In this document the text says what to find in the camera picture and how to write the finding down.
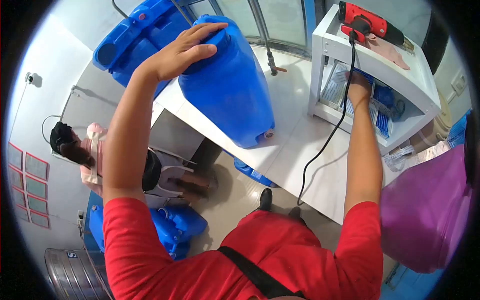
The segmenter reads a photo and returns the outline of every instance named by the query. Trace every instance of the hand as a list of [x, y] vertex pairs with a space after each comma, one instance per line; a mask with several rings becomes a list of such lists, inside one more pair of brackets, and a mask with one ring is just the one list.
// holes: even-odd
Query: hand
[[348, 98], [353, 105], [353, 110], [357, 110], [358, 107], [368, 110], [371, 93], [372, 86], [367, 79], [358, 72], [353, 72], [350, 87], [348, 88]]
[[202, 23], [184, 30], [173, 42], [142, 62], [137, 70], [158, 82], [175, 78], [194, 62], [213, 56], [215, 45], [199, 43], [209, 33], [227, 26], [227, 23]]

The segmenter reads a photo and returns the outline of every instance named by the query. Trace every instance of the white counter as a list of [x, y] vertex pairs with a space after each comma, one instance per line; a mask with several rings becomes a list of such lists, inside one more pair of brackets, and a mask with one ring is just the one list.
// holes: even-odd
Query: white counter
[[[307, 116], [312, 67], [309, 61], [274, 51], [276, 65], [288, 72], [272, 76], [265, 48], [253, 46], [252, 49], [265, 72], [272, 99], [276, 123], [272, 139], [250, 149], [237, 147], [185, 99], [178, 79], [172, 80], [154, 100], [152, 126], [163, 109], [167, 109], [212, 142], [298, 196], [305, 164], [322, 148], [334, 125], [318, 117]], [[310, 164], [301, 198], [339, 224], [343, 223], [349, 139], [348, 133], [337, 130], [328, 147]], [[407, 161], [405, 168], [415, 161]], [[399, 174], [384, 165], [384, 184], [390, 183]]]

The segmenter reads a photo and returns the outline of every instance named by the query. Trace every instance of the blue label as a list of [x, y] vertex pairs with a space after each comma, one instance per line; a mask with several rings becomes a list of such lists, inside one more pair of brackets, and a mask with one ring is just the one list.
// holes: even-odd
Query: blue label
[[261, 175], [259, 172], [255, 171], [255, 170], [252, 171], [252, 176], [255, 177], [255, 178], [257, 178], [257, 179], [262, 178], [262, 175]]

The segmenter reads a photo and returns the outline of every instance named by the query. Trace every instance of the person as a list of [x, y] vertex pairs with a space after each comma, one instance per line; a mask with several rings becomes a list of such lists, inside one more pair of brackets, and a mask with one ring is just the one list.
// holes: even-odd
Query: person
[[354, 73], [355, 118], [348, 149], [344, 223], [335, 253], [300, 220], [270, 212], [272, 193], [244, 217], [218, 250], [173, 261], [144, 203], [142, 171], [151, 99], [159, 81], [211, 57], [200, 44], [227, 24], [198, 24], [133, 73], [110, 124], [104, 157], [104, 236], [108, 282], [116, 299], [377, 299], [382, 280], [379, 199], [382, 164], [370, 121], [371, 88]]
[[[100, 197], [103, 195], [103, 153], [107, 133], [106, 128], [92, 123], [87, 127], [86, 137], [80, 140], [70, 126], [57, 122], [50, 134], [53, 151], [79, 164], [82, 183]], [[179, 197], [192, 203], [206, 198], [209, 188], [216, 188], [215, 176], [209, 179], [193, 173], [174, 153], [149, 148], [146, 157], [142, 189], [151, 195], [153, 203], [158, 202], [158, 197]], [[188, 189], [185, 182], [193, 184], [193, 189]]]

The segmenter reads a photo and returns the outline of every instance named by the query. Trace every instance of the black power cord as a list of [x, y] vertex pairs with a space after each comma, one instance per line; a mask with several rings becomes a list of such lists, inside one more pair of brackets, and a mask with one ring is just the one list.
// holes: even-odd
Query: black power cord
[[355, 31], [350, 31], [350, 34], [349, 34], [349, 42], [350, 42], [350, 45], [352, 46], [352, 63], [350, 64], [350, 73], [348, 74], [348, 80], [347, 80], [347, 87], [345, 88], [345, 95], [343, 96], [343, 112], [342, 112], [342, 117], [340, 118], [340, 121], [338, 121], [337, 125], [335, 125], [335, 128], [333, 128], [333, 131], [332, 133], [330, 134], [330, 136], [328, 137], [327, 141], [325, 142], [324, 146], [322, 147], [322, 149], [320, 149], [320, 151], [317, 153], [317, 155], [315, 155], [306, 165], [305, 167], [303, 168], [303, 180], [302, 180], [302, 184], [301, 184], [301, 189], [300, 189], [300, 194], [299, 194], [299, 197], [297, 198], [297, 206], [300, 206], [302, 204], [304, 204], [305, 202], [302, 202], [300, 203], [300, 198], [301, 198], [301, 195], [303, 194], [303, 189], [305, 188], [305, 172], [307, 171], [307, 168], [308, 168], [308, 165], [310, 163], [312, 163], [314, 160], [316, 160], [320, 154], [322, 154], [322, 152], [325, 150], [325, 148], [327, 147], [328, 145], [328, 142], [332, 139], [334, 133], [336, 132], [336, 130], [338, 129], [338, 127], [340, 126], [340, 124], [343, 122], [343, 119], [345, 118], [345, 113], [347, 111], [347, 97], [348, 97], [348, 88], [350, 87], [350, 82], [352, 81], [352, 74], [353, 74], [353, 64], [355, 63], [355, 39], [357, 37], [357, 34], [355, 33]]

